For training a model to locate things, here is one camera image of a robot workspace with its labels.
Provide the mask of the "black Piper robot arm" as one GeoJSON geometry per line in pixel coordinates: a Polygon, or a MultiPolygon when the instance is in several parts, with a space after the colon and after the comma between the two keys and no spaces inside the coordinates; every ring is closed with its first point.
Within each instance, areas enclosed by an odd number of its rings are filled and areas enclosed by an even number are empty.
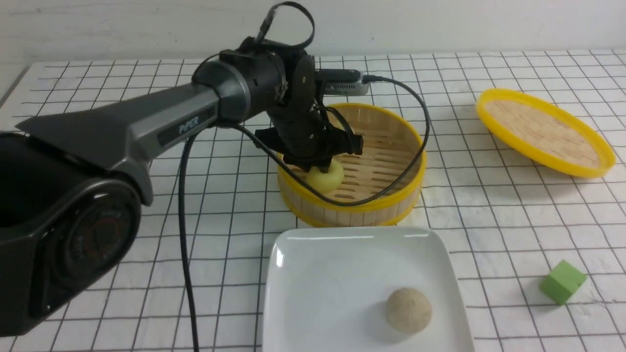
{"type": "Polygon", "coordinates": [[[212,127],[260,113],[288,163],[325,167],[362,139],[321,118],[322,94],[365,94],[355,69],[304,50],[224,50],[190,83],[90,110],[34,116],[1,133],[1,336],[26,334],[123,259],[154,201],[149,164],[212,127]]]}

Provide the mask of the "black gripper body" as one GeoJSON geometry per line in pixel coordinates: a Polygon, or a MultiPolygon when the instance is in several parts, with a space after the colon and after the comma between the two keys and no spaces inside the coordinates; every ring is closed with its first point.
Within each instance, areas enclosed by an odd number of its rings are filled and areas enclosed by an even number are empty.
{"type": "Polygon", "coordinates": [[[323,104],[315,82],[315,58],[308,54],[293,58],[286,69],[288,91],[279,105],[268,109],[272,127],[255,132],[255,145],[281,154],[284,162],[329,164],[338,154],[362,154],[362,136],[336,109],[323,104]]]}

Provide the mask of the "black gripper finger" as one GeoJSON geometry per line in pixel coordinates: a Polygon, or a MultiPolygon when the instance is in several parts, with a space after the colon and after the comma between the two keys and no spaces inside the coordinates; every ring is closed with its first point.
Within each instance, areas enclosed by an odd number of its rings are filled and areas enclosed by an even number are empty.
{"type": "Polygon", "coordinates": [[[289,166],[297,167],[305,173],[309,173],[311,167],[316,166],[315,160],[285,159],[285,163],[289,166]]]}
{"type": "Polygon", "coordinates": [[[329,173],[344,173],[344,167],[341,162],[342,162],[341,154],[333,156],[329,164],[329,173]]]}

